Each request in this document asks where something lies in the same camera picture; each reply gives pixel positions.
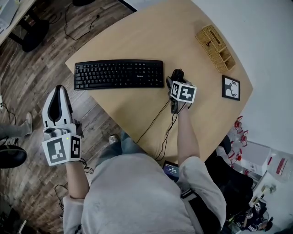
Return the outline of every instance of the wooden table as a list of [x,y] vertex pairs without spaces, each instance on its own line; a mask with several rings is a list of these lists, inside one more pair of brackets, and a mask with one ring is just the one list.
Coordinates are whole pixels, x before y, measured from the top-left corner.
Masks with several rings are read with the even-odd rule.
[[5,41],[5,39],[9,36],[9,34],[17,26],[19,21],[23,18],[23,16],[27,13],[27,11],[32,7],[35,1],[36,0],[21,0],[20,1],[19,7],[12,19],[11,24],[2,33],[0,33],[0,45]]
[[[195,34],[211,20],[190,0],[169,0],[138,11],[110,26],[79,51],[66,65],[74,72],[77,62],[104,59],[155,59],[164,62],[164,76],[182,69],[185,78],[196,87],[195,102],[190,108],[193,128],[199,141],[201,158],[208,156],[222,141],[244,108],[251,92],[250,80],[238,57],[225,40],[236,66],[226,75],[240,81],[240,101],[222,98],[222,75],[217,72]],[[163,89],[93,90],[90,95],[137,140],[168,100]],[[139,145],[150,155],[161,150],[171,123],[166,108]],[[168,137],[166,156],[177,154],[177,124]]]

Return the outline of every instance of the black keyboard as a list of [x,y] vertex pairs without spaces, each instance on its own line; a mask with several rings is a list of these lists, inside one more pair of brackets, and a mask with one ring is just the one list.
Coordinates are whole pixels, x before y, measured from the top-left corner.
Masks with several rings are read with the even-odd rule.
[[101,60],[75,64],[75,90],[163,88],[163,62]]

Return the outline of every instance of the black cable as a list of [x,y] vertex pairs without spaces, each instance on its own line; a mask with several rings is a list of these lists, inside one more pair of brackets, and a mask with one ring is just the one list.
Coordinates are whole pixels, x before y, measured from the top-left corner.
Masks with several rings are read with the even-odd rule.
[[[182,111],[182,109],[183,109],[184,107],[185,107],[185,104],[180,108],[180,110],[178,111],[178,114],[180,114],[180,112]],[[176,120],[177,120],[178,114],[176,115],[176,118],[175,118],[174,121],[173,121],[173,117],[174,117],[175,113],[172,115],[172,124],[171,124],[171,127],[169,127],[169,129],[166,131],[166,137],[165,137],[165,139],[164,139],[164,141],[163,141],[163,143],[162,143],[162,149],[161,149],[161,151],[160,151],[158,157],[155,158],[156,161],[157,161],[158,158],[160,158],[161,153],[162,153],[162,151],[163,151],[163,149],[164,149],[164,143],[165,143],[165,149],[164,149],[163,157],[162,157],[160,160],[158,160],[158,162],[159,162],[159,161],[162,161],[162,159],[165,157],[165,154],[166,154],[166,148],[167,148],[167,142],[168,142],[168,135],[169,135],[170,130],[172,129],[173,125],[175,124],[175,122],[176,122]]]
[[65,35],[68,36],[68,37],[70,37],[72,40],[78,41],[79,39],[81,39],[83,36],[87,35],[91,31],[92,24],[96,21],[96,19],[98,19],[100,17],[100,15],[97,15],[97,17],[91,22],[90,29],[89,29],[88,32],[86,32],[85,34],[81,35],[79,38],[75,39],[75,38],[71,37],[69,34],[67,34],[67,32],[66,32],[66,27],[67,27],[67,24],[68,24],[66,15],[67,15],[67,11],[68,11],[69,7],[71,6],[71,4],[69,4],[69,6],[67,7],[67,10],[65,12],[65,22],[66,22],[66,24],[64,26],[64,32],[65,32]]
[[141,135],[141,137],[139,137],[138,141],[134,142],[135,144],[137,144],[140,141],[140,139],[144,136],[144,134],[146,134],[146,132],[150,129],[150,127],[152,126],[152,124],[155,122],[155,120],[158,118],[158,116],[161,114],[161,112],[166,108],[166,106],[167,106],[167,104],[169,102],[170,102],[170,99],[166,102],[166,104],[164,105],[164,107],[160,110],[160,112],[154,118],[154,120],[152,121],[152,123],[150,124],[150,126],[146,129],[146,131]]
[[57,188],[58,186],[61,186],[61,187],[65,188],[66,190],[68,190],[68,188],[66,188],[64,185],[56,185],[55,188],[54,188],[55,193],[56,193],[56,196],[57,196],[58,200],[60,201],[59,206],[60,206],[61,210],[64,211],[64,205],[63,205],[63,202],[62,202],[61,198],[58,196],[58,194],[57,194],[57,190],[56,190],[56,188]]
[[[14,125],[16,125],[16,116],[15,116],[15,114],[12,113],[12,112],[10,112],[10,111],[8,110],[7,105],[6,105],[5,103],[3,103],[3,106],[5,107],[5,109],[6,109],[7,112],[8,112],[9,124],[11,124],[11,118],[10,118],[10,115],[13,115],[13,116],[14,116]],[[5,139],[5,138],[6,138],[6,140],[5,140],[5,142],[4,142],[2,145],[4,145],[4,144],[7,142],[7,140],[9,139],[9,136],[6,136],[6,137],[0,139],[0,141],[3,140],[3,139]],[[14,144],[13,144],[13,145],[16,145],[16,144],[17,144],[17,146],[18,146],[18,138],[15,138],[15,140],[14,140]]]
[[6,143],[6,141],[8,140],[9,137],[6,136],[6,137],[0,139],[0,141],[2,141],[2,140],[4,140],[5,138],[6,138],[6,140],[5,140],[5,142],[4,142],[2,145],[5,145],[5,143]]
[[10,112],[7,108],[7,105],[5,103],[3,103],[3,106],[5,107],[5,109],[7,110],[8,112],[8,118],[9,118],[9,123],[11,124],[11,119],[10,119],[10,115],[13,115],[14,116],[14,125],[16,125],[16,117],[15,117],[15,114]]
[[164,139],[164,141],[163,141],[163,143],[162,143],[162,149],[161,149],[159,155],[155,158],[156,161],[157,161],[158,158],[160,158],[161,153],[162,153],[163,150],[164,150],[164,143],[165,143],[165,151],[164,151],[164,155],[163,155],[163,157],[162,157],[159,161],[161,161],[161,160],[164,158],[164,156],[165,156],[165,153],[166,153],[166,147],[167,147],[167,142],[168,142],[169,131],[172,129],[173,125],[175,124],[175,122],[176,122],[176,120],[177,120],[177,116],[176,116],[175,120],[173,121],[173,117],[174,117],[174,115],[175,115],[175,114],[172,115],[172,124],[171,124],[171,126],[169,127],[169,129],[166,131],[166,137],[165,137],[165,139]]
[[93,168],[91,168],[91,167],[88,167],[87,166],[87,162],[83,159],[83,158],[81,158],[81,162],[82,162],[82,164],[84,164],[84,170],[89,170],[89,172],[88,171],[85,171],[86,173],[88,173],[88,174],[93,174],[94,173],[94,169]]
[[62,17],[62,12],[60,12],[60,16],[59,16],[58,20],[56,20],[56,19],[57,19],[57,15],[56,15],[56,14],[52,14],[52,15],[49,17],[49,19],[48,19],[49,24],[55,24],[55,23],[57,23],[57,22],[61,19],[61,17]]

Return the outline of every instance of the gray shirt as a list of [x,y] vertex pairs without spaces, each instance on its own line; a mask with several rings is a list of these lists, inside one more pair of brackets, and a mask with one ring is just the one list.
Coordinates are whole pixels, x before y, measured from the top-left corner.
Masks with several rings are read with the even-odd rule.
[[[179,181],[201,196],[223,226],[226,203],[205,164],[190,157],[179,174]],[[191,221],[180,194],[179,186],[145,154],[108,159],[95,169],[84,200],[63,198],[64,233],[74,234],[80,224],[84,234],[200,233],[199,223]]]

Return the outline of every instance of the device screen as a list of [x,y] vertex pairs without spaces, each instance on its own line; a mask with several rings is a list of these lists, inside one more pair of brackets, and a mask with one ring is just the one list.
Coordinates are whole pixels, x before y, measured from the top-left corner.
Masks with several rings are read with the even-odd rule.
[[179,177],[179,167],[177,166],[166,163],[163,170],[166,175]]

